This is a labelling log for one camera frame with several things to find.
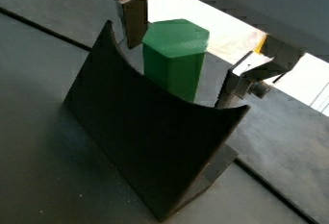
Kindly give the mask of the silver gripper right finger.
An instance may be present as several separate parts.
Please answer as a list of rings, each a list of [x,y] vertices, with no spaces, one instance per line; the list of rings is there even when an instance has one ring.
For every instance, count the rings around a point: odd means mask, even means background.
[[[236,97],[244,99],[248,94],[262,98],[304,55],[297,47],[266,35],[229,68],[214,106],[225,109]]]

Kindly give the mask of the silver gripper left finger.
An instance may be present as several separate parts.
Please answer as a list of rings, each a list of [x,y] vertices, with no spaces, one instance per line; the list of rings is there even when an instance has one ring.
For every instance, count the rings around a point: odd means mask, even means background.
[[[149,29],[149,0],[116,0],[126,32],[127,47],[142,44]]]

